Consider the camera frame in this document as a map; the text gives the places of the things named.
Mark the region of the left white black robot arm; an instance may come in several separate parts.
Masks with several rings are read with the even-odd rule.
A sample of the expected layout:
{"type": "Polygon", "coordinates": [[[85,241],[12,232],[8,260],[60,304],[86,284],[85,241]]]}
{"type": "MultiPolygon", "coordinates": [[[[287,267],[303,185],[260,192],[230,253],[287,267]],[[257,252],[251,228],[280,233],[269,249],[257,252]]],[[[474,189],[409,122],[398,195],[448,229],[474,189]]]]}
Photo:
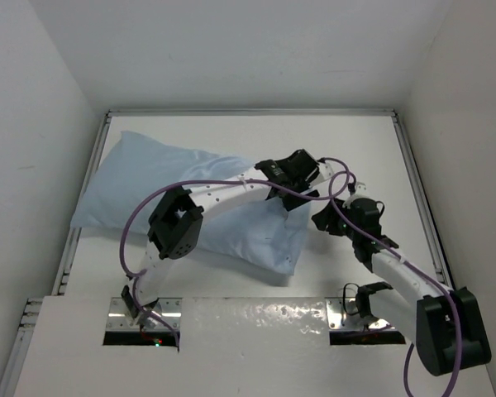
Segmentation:
{"type": "Polygon", "coordinates": [[[192,252],[203,226],[221,215],[252,203],[276,201],[290,213],[321,198],[317,186],[334,175],[324,160],[314,159],[300,149],[281,160],[262,160],[228,179],[185,180],[165,186],[146,197],[125,223],[119,242],[119,261],[128,280],[121,292],[131,318],[138,323],[167,322],[154,306],[158,300],[153,289],[159,285],[161,261],[176,261],[192,252]],[[147,224],[148,245],[154,257],[133,271],[126,263],[126,240],[132,223],[153,199],[147,224]]]}

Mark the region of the light blue pillowcase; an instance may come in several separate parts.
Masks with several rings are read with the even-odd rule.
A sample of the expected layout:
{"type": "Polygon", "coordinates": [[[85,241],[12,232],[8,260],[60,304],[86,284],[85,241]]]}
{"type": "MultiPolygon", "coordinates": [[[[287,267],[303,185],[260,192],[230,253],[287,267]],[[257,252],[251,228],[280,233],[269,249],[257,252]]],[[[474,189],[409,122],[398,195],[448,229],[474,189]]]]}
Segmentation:
{"type": "MultiPolygon", "coordinates": [[[[203,180],[224,180],[253,167],[238,156],[168,146],[137,132],[123,132],[90,180],[71,219],[72,228],[110,228],[145,235],[163,198],[176,224],[199,207],[190,194],[203,180]]],[[[200,249],[293,275],[307,238],[309,204],[292,211],[279,198],[243,203],[215,216],[203,213],[200,249]]]]}

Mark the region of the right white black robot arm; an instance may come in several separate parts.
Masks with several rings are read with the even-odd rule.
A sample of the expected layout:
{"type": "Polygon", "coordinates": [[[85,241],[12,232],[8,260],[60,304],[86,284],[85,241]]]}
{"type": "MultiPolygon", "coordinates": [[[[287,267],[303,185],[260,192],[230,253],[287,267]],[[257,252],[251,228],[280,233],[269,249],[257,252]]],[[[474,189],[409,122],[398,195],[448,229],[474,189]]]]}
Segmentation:
{"type": "Polygon", "coordinates": [[[384,235],[382,212],[371,198],[337,199],[312,216],[316,228],[351,240],[355,257],[380,280],[358,288],[351,312],[382,318],[409,339],[435,376],[490,363],[492,352],[474,294],[452,289],[409,265],[384,235]]]}

